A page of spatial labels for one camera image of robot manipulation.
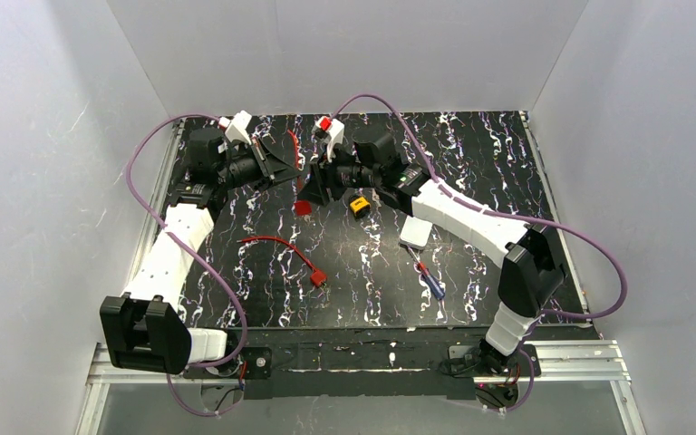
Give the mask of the yellow padlock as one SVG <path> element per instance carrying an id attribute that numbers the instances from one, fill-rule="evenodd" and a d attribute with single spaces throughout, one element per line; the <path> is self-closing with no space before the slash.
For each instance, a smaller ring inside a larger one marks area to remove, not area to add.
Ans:
<path id="1" fill-rule="evenodd" d="M 361 195 L 350 196 L 348 206 L 355 219 L 366 217 L 371 213 L 372 209 L 371 202 L 365 196 Z"/>

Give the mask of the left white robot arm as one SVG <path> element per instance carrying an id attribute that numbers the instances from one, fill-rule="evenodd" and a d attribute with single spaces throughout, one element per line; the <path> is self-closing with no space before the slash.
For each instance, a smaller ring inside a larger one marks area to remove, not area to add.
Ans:
<path id="1" fill-rule="evenodd" d="M 165 228 L 122 294 L 101 304 L 105 342 L 117 368 L 178 374 L 192 364 L 233 357 L 226 332 L 188 328 L 180 319 L 182 287 L 230 190 L 251 186 L 262 191 L 298 175 L 294 164 L 261 141 L 230 139 L 211 127 L 188 135 L 184 163 L 184 179 L 166 208 Z"/>

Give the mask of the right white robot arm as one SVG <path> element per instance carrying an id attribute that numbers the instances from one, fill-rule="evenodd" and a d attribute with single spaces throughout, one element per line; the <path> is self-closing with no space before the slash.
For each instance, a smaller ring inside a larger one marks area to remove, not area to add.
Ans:
<path id="1" fill-rule="evenodd" d="M 498 311 L 470 359 L 493 372 L 505 369 L 568 275 L 557 230 L 467 208 L 464 196 L 446 194 L 427 169 L 408 162 L 388 132 L 366 130 L 354 152 L 327 133 L 316 138 L 324 150 L 299 199 L 325 206 L 347 189 L 372 188 L 385 205 L 443 228 L 499 266 Z"/>

